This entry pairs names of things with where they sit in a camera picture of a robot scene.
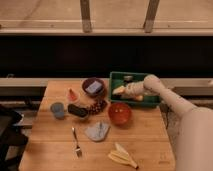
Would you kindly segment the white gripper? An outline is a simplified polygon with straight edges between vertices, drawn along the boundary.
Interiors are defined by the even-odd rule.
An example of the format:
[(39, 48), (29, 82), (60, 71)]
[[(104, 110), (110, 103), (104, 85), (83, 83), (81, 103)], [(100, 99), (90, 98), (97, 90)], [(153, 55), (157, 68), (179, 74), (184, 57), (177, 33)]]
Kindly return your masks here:
[(143, 82), (132, 82), (124, 86), (117, 87), (113, 90), (113, 95), (122, 95), (123, 93), (126, 93), (130, 97), (135, 97), (142, 95), (144, 93), (144, 85)]

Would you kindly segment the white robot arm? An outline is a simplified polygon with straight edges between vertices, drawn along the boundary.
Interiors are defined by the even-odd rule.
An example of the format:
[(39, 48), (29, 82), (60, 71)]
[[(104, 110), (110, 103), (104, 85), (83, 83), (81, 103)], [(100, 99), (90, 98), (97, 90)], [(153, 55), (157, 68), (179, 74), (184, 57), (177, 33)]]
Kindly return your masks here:
[(115, 95), (137, 97), (146, 92), (159, 95), (181, 121), (177, 139), (176, 171), (213, 171), (213, 109), (198, 107), (153, 75), (113, 89)]

